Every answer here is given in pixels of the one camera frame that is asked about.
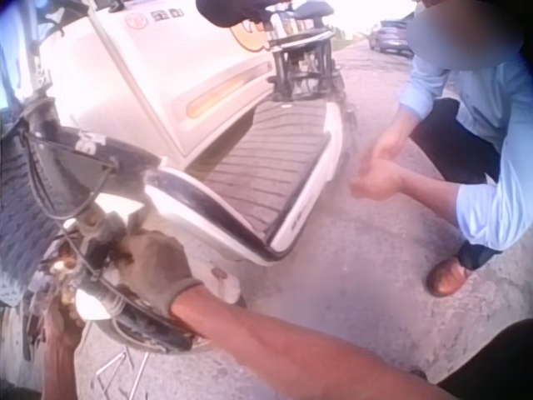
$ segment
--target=dark pants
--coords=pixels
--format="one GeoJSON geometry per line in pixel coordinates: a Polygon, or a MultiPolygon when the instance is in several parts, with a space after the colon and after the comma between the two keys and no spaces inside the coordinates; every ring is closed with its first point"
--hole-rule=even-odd
{"type": "Polygon", "coordinates": [[[533,320],[500,333],[439,387],[461,400],[533,399],[533,320]]]}
{"type": "MultiPolygon", "coordinates": [[[[486,175],[495,182],[500,177],[500,154],[486,140],[477,137],[460,123],[456,116],[459,102],[443,98],[435,102],[433,111],[415,129],[411,138],[448,182],[486,183],[486,175]]],[[[475,271],[494,255],[491,248],[463,243],[457,253],[461,265],[475,271]]]]}

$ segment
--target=foot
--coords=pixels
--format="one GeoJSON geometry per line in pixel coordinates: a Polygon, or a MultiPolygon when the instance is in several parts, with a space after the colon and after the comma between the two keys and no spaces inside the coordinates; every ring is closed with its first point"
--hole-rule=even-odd
{"type": "Polygon", "coordinates": [[[450,257],[437,264],[427,276],[427,290],[436,298],[451,296],[463,287],[471,274],[456,256],[450,257]]]}

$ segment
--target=black seat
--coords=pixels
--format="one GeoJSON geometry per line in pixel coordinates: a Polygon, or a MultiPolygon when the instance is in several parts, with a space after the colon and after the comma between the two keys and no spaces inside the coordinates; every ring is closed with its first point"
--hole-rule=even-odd
{"type": "Polygon", "coordinates": [[[300,7],[294,10],[293,17],[297,20],[316,19],[329,17],[335,12],[330,3],[326,1],[320,2],[304,2],[300,7]]]}

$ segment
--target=gloved hand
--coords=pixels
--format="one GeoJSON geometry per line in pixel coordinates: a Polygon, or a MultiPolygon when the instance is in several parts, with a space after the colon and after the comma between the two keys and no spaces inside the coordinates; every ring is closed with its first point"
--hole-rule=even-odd
{"type": "Polygon", "coordinates": [[[173,237],[143,231],[127,236],[122,250],[132,256],[117,264],[122,281],[166,317],[177,296],[202,284],[192,277],[183,246],[173,237]]]}

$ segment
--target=motorcycle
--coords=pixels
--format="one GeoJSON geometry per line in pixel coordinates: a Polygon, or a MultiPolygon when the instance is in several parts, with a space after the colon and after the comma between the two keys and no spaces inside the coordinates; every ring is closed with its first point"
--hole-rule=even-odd
{"type": "MultiPolygon", "coordinates": [[[[282,3],[220,29],[177,0],[51,4],[12,6],[17,87],[2,56],[19,118],[2,132],[0,300],[59,294],[130,347],[204,347],[121,282],[119,243],[157,229],[265,267],[291,252],[351,153],[333,9],[282,3]]],[[[186,253],[207,288],[246,306],[237,277],[186,253]]]]}

